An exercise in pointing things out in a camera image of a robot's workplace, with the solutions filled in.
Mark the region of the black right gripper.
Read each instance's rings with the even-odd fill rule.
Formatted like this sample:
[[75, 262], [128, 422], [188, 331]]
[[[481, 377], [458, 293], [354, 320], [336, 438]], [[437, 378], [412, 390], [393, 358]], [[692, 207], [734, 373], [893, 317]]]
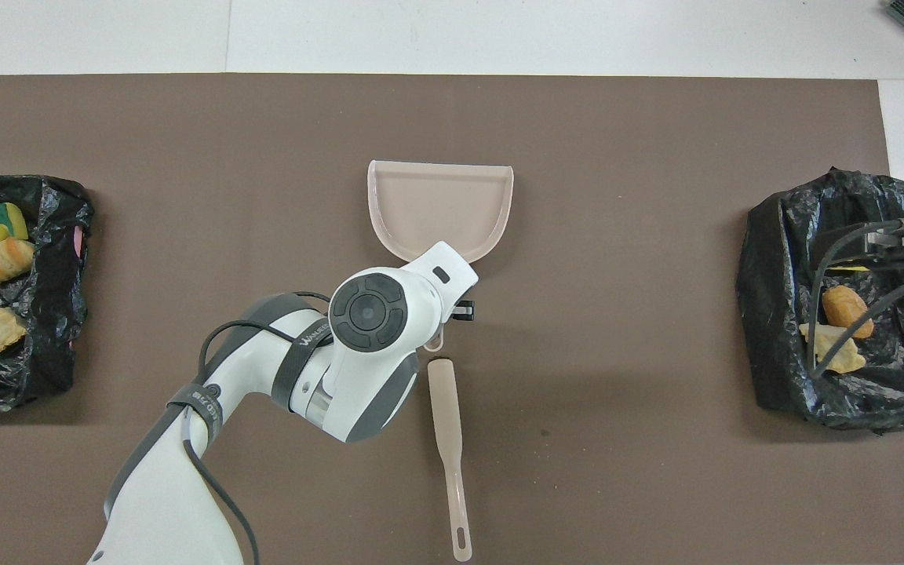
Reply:
[[[815, 236], [813, 242], [813, 268], [817, 268], [829, 255], [829, 248], [858, 230], [858, 226], [846, 226]], [[832, 254], [828, 268], [865, 268], [868, 271], [886, 271], [900, 268], [904, 260], [904, 236], [888, 233], [886, 228], [858, 235], [844, 241]]]

